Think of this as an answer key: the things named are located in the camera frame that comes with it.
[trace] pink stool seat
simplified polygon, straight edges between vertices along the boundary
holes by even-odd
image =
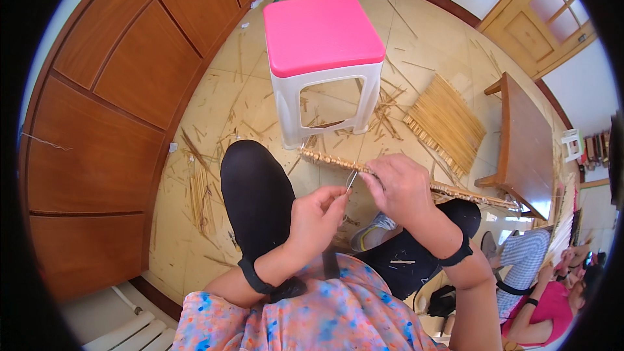
[[[263,13],[269,65],[279,78],[380,63],[386,55],[357,0],[285,0]]]

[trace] gray sneaker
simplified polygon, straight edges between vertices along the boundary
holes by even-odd
[[[381,228],[385,230],[394,230],[396,229],[396,227],[397,227],[396,222],[392,221],[382,212],[379,212],[377,213],[375,218],[370,222],[369,226],[362,228],[361,230],[358,230],[357,232],[355,232],[355,234],[351,238],[351,249],[357,253],[361,253],[361,252],[366,251],[367,249],[373,248],[373,247],[368,247],[368,248],[364,247],[364,236],[366,236],[368,232],[370,232],[371,230],[374,230],[375,228]]]

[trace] pink shirt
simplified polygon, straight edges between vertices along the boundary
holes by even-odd
[[[542,294],[542,298],[540,298],[540,302],[537,304],[537,307],[533,311],[533,315],[531,319],[528,321],[529,324],[537,324],[542,321],[552,320],[552,333],[550,334],[550,338],[546,340],[544,343],[534,343],[534,344],[520,344],[524,346],[530,345],[547,345],[555,340],[557,340],[561,335],[564,334],[574,315],[572,314],[572,309],[570,309],[570,304],[568,303],[568,294],[570,291],[566,289],[566,287],[561,282],[550,282],[546,285],[546,289]],[[527,302],[528,295],[523,296],[515,308],[511,311],[509,315],[509,320],[503,324],[502,334],[504,337],[507,337],[509,333],[509,329],[511,328],[511,324],[514,322],[514,318],[518,316],[520,309],[524,307],[524,304]]]
[[[340,279],[324,280],[318,257],[297,274],[307,293],[251,309],[190,293],[171,350],[448,350],[373,269],[342,254],[338,265]]]

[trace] white pipe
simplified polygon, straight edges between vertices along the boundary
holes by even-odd
[[[121,293],[121,290],[119,290],[119,288],[117,286],[111,286],[111,289],[113,289],[115,291],[115,293],[117,293],[119,298],[121,298],[121,300],[123,300],[126,303],[126,305],[128,305],[132,309],[134,314],[138,315],[138,313],[136,312],[137,311],[137,306],[135,304],[133,304],[130,300],[128,300],[128,297],[126,297],[123,293]]]

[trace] tiled floor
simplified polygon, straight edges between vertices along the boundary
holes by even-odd
[[[244,29],[238,27],[231,33],[191,98],[174,141],[183,148],[181,133],[184,128],[202,154],[216,156],[218,140],[236,129],[241,138],[255,139],[269,149],[289,173],[295,194],[302,196],[320,185],[344,184],[348,173],[320,169],[305,162],[295,166],[297,152],[285,151],[281,147],[280,128],[274,124],[277,115],[271,94],[262,18],[263,7],[272,1],[264,0],[258,8],[249,11],[240,21],[241,25],[248,22],[249,26]],[[386,44],[388,57],[406,77],[403,78],[384,63],[382,76],[401,88],[407,88],[407,92],[398,97],[397,102],[412,105],[419,92],[433,78],[435,70],[462,94],[488,130],[470,174],[461,179],[470,190],[496,195],[493,189],[476,188],[473,182],[496,171],[502,113],[501,99],[483,93],[497,79],[495,68],[470,39],[478,41],[487,51],[494,53],[501,70],[512,75],[551,124],[553,138],[561,137],[561,132],[566,128],[533,81],[494,43],[472,27],[424,0],[359,1]],[[397,8],[417,37],[388,2]],[[394,91],[387,83],[383,83],[383,87],[389,92]],[[308,123],[315,117],[315,108],[318,109],[319,120],[326,122],[353,114],[359,94],[355,82],[350,81],[314,86],[302,92],[301,96],[308,100],[307,112],[304,111],[302,117],[302,122]],[[391,119],[404,141],[389,135],[377,140],[378,136],[372,132],[349,137],[339,137],[329,132],[319,139],[317,146],[321,150],[326,149],[332,154],[361,162],[378,157],[380,153],[403,151],[431,168],[431,156],[402,123],[402,117],[403,113],[393,108]],[[224,148],[233,140],[233,136],[224,140]],[[180,150],[168,157],[152,225],[150,270],[144,274],[153,285],[179,304],[184,295],[203,288],[229,269],[218,262],[236,264],[241,255],[229,237],[231,226],[218,198],[212,204],[217,231],[210,236],[210,240],[204,238],[190,222],[188,186],[194,163]],[[572,170],[570,166],[566,167],[564,169]],[[210,169],[218,176],[219,162],[212,162]],[[440,168],[435,170],[434,179],[450,183]],[[354,222],[345,224],[339,231],[338,237],[342,241],[346,241],[359,226],[370,222],[377,212],[361,180],[356,180],[354,189],[355,193],[347,208],[347,215]],[[506,221],[504,214],[491,207],[482,209],[482,216],[483,221],[475,241],[480,241],[486,230],[492,230],[498,239],[503,230],[527,230],[531,227],[530,222]],[[493,216],[497,217],[495,222],[486,221]],[[419,295],[427,297],[447,281],[444,273],[441,273]],[[423,318],[422,321],[431,335],[439,332],[439,318]]]

